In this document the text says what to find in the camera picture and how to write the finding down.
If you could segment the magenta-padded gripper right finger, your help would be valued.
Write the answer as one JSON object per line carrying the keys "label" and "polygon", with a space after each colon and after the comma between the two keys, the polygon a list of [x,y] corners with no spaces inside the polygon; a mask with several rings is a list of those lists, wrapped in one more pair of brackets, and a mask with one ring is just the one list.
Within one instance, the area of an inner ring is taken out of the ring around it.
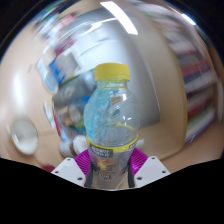
{"label": "magenta-padded gripper right finger", "polygon": [[129,159],[128,185],[130,188],[144,187],[169,174],[170,172],[156,156],[148,157],[139,149],[134,149]]}

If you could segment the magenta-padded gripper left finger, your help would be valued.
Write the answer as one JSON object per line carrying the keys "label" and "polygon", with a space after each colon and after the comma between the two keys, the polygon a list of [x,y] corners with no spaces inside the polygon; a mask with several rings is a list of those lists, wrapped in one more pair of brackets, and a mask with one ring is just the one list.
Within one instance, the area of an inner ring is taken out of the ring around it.
{"label": "magenta-padded gripper left finger", "polygon": [[87,150],[74,158],[65,158],[52,174],[81,187],[91,186],[91,160]]}

